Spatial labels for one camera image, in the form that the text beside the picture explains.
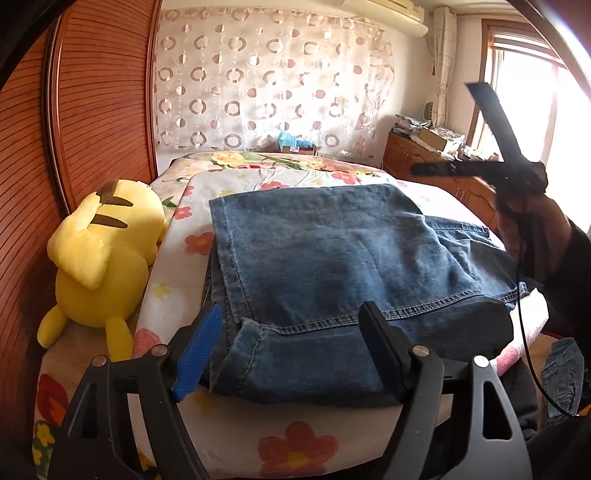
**blue denim jeans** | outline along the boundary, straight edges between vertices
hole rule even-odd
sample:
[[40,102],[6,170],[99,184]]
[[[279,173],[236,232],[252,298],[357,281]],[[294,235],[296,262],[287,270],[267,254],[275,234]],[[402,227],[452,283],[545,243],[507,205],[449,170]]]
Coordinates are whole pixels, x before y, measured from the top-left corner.
[[[552,351],[542,370],[544,389],[560,407],[577,413],[583,392],[584,359],[574,338],[566,337],[552,344]],[[547,419],[555,420],[561,413],[550,403]]]
[[492,358],[512,340],[514,261],[488,229],[425,217],[393,185],[241,193],[210,206],[212,300],[225,311],[214,392],[394,404],[357,326],[367,300],[445,358]]

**black cable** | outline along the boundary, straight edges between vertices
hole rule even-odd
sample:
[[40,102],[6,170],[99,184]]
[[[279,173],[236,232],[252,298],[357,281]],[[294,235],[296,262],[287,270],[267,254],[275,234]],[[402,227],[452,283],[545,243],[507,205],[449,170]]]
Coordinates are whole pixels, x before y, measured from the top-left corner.
[[522,247],[523,247],[523,242],[521,242],[519,245],[519,257],[518,257],[518,261],[517,261],[517,272],[515,274],[515,284],[517,285],[517,311],[519,313],[519,324],[521,325],[521,336],[523,337],[523,346],[525,349],[525,357],[527,358],[527,365],[530,368],[531,376],[534,377],[535,386],[538,388],[538,390],[544,396],[544,398],[548,401],[548,403],[550,403],[556,410],[558,410],[561,415],[566,415],[567,417],[578,417],[579,416],[578,414],[572,414],[572,413],[566,411],[564,408],[562,408],[560,405],[558,405],[552,399],[552,397],[550,397],[548,392],[544,389],[544,387],[542,387],[540,380],[538,380],[538,377],[534,371],[534,366],[531,362],[530,349],[527,346],[527,337],[525,335],[525,327],[523,325],[523,317],[521,316],[521,301],[520,301],[520,294],[519,294],[519,269],[521,267]]

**air conditioner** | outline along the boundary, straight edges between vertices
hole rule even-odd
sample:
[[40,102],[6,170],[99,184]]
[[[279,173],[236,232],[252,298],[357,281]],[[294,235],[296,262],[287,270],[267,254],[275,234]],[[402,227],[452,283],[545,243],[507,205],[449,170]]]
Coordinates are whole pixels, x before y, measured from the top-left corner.
[[343,0],[338,8],[413,37],[422,37],[429,30],[423,24],[425,9],[410,0]]

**window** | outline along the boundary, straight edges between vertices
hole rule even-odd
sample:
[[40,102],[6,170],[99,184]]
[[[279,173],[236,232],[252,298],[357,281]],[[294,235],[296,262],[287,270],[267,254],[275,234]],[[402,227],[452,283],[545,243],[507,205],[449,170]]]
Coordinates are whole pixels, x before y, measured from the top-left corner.
[[[483,20],[480,80],[495,89],[525,157],[546,164],[548,195],[585,231],[591,226],[591,103],[550,46],[528,24]],[[468,141],[483,157],[499,148],[475,108]]]

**wooden cabinet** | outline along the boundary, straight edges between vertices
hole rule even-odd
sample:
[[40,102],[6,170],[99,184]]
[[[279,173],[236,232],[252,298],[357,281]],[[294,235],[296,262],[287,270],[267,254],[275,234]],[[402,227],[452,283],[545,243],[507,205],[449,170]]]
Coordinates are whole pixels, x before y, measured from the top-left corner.
[[382,168],[397,179],[435,185],[445,190],[466,205],[491,230],[497,230],[495,191],[483,180],[476,177],[413,177],[410,174],[410,167],[415,163],[441,160],[442,157],[438,154],[407,138],[390,133]]

